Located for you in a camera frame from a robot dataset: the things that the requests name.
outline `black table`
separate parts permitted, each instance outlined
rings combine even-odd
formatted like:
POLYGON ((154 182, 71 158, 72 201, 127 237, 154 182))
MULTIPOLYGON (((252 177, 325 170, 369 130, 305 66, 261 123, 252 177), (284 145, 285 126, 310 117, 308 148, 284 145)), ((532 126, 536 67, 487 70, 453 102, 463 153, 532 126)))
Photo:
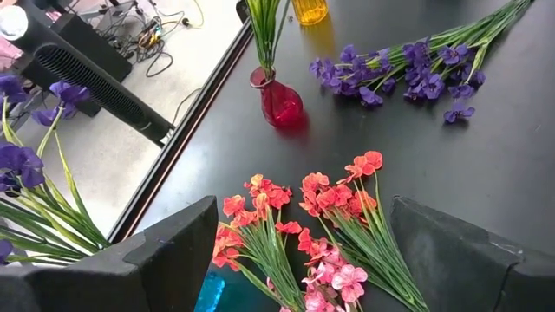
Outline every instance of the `black table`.
MULTIPOLYGON (((290 185, 294 203, 285 219, 323 236, 317 221, 297 206, 309 172, 332 180, 356 155, 381 151, 384 206, 395 194, 420 201, 528 247, 555 254, 555 3, 537 0, 493 45, 486 84, 471 99, 466 127, 444 126, 448 96, 433 106, 406 103, 402 89, 384 106, 367 110, 324 92, 308 70, 316 56, 337 58, 354 43, 373 51, 469 23, 506 0, 329 0, 330 16, 314 27, 287 23, 277 52, 277 79, 294 87, 310 118, 300 133, 279 132, 264 120, 258 91, 248 78, 257 66, 247 23, 192 109, 164 148, 114 228, 114 241, 154 224, 206 194, 247 194, 243 182, 263 173, 290 185)), ((291 241, 294 273, 305 256, 291 241)), ((236 311, 278 310, 277 304, 237 273, 226 278, 236 311)), ((366 310, 396 311, 395 302, 371 289, 366 310)))

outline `floor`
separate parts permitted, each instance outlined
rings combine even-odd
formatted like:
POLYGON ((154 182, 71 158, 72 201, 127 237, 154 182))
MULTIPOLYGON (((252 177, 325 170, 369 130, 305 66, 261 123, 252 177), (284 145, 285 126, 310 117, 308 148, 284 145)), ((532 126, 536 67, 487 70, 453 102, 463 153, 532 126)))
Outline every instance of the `floor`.
MULTIPOLYGON (((123 82, 126 88, 168 120, 172 120, 178 104, 189 93, 202 87, 241 27, 234 0, 198 1, 205 18, 202 28, 185 29, 179 26, 166 37, 166 52, 173 56, 173 65, 160 75, 146 78, 150 61, 136 64, 123 82)), ((81 0, 75 9, 87 10, 98 3, 103 1, 81 0)), ((154 14, 152 7, 142 6, 147 15, 154 14)), ((200 22, 193 0, 158 0, 157 7, 166 14, 183 10, 192 23, 200 22)), ((162 20, 174 18, 163 17, 162 20)), ((139 27, 134 19, 128 19, 126 23, 129 23, 126 29, 139 27)), ((159 60, 152 71, 163 68, 166 65, 164 61, 167 62, 159 60)), ((189 100, 180 109, 178 120, 191 102, 189 100)), ((48 105, 55 103, 55 99, 47 99, 48 105)), ((37 147, 45 132, 45 127, 28 120, 17 134, 26 145, 37 147)), ((160 149, 104 110, 92 119, 78 114, 73 120, 64 120, 59 126, 59 134, 64 155, 89 213, 102 233, 107 235, 160 149)), ((50 141, 42 158, 45 172, 56 185, 60 185, 64 195, 71 198, 65 187, 54 141, 50 141)))

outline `yellow glass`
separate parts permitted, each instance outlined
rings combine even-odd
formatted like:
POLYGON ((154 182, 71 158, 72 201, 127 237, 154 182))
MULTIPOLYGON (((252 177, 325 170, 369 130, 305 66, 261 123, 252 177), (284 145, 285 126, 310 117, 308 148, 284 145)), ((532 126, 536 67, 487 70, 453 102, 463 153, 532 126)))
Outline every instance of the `yellow glass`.
POLYGON ((291 0, 295 15, 301 25, 312 25, 323 20, 328 14, 325 0, 291 0))

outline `red glass vase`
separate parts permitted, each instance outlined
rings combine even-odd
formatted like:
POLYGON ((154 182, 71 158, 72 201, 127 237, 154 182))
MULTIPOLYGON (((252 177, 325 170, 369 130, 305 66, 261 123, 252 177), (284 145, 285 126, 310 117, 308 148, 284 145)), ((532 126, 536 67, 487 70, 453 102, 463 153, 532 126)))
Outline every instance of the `red glass vase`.
POLYGON ((266 79, 264 69, 256 68, 251 74, 251 86, 260 90, 262 96, 262 113, 274 127, 295 127, 303 122, 303 100, 292 88, 275 80, 276 72, 272 70, 271 78, 266 79))

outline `blue object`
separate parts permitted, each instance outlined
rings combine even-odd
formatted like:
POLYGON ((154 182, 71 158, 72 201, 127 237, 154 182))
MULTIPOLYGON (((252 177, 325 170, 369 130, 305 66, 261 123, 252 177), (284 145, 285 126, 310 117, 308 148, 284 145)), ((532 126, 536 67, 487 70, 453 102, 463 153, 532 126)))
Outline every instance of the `blue object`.
POLYGON ((194 312, 214 312, 224 291, 225 281, 214 272, 208 272, 200 289, 194 312))

